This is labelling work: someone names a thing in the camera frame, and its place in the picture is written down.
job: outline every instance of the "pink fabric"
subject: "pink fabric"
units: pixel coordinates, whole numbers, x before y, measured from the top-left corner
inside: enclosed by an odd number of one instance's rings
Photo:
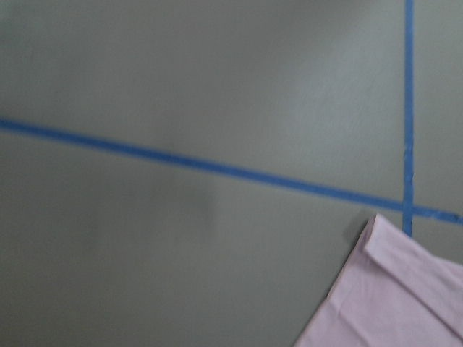
[[[295,346],[463,346],[463,266],[376,215]]]

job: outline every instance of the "pink cloth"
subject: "pink cloth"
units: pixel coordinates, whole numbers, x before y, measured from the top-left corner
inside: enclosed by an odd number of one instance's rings
[[[305,346],[463,346],[463,266],[376,215],[295,344]]]

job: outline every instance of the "light pink sheet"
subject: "light pink sheet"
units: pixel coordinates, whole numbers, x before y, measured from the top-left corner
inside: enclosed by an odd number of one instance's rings
[[[463,346],[463,266],[376,215],[295,346]]]

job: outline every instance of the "fabric fold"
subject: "fabric fold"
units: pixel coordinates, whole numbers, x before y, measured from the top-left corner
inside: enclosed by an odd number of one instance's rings
[[[463,266],[378,214],[295,346],[463,346]]]

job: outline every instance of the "blue painter's tape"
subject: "blue painter's tape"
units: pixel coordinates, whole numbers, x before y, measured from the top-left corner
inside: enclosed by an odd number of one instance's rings
[[[421,217],[434,218],[443,222],[454,223],[463,226],[463,215],[458,215],[457,213],[446,212],[424,206],[414,206],[413,213]]]
[[[404,96],[404,232],[412,235],[413,221],[413,0],[405,1],[405,96]]]
[[[123,142],[115,142],[96,137],[89,137],[73,132],[53,129],[50,127],[36,126],[20,121],[0,119],[0,129],[11,132],[27,134],[34,137],[46,138],[57,142],[79,145],[81,147],[91,147],[97,150],[105,150],[113,153],[139,157],[151,161],[168,163],[175,166],[183,166],[195,170],[230,176],[248,181],[256,181],[271,186],[293,189],[299,192],[317,194],[325,197],[332,197],[338,200],[355,202],[362,205],[369,205],[387,210],[402,211],[402,203],[382,197],[375,197],[369,194],[351,192],[345,189],[314,184],[299,179],[278,176],[263,171],[256,171],[238,166],[230,166],[216,163],[210,160],[192,158],[185,155],[168,153],[166,151],[140,147]]]

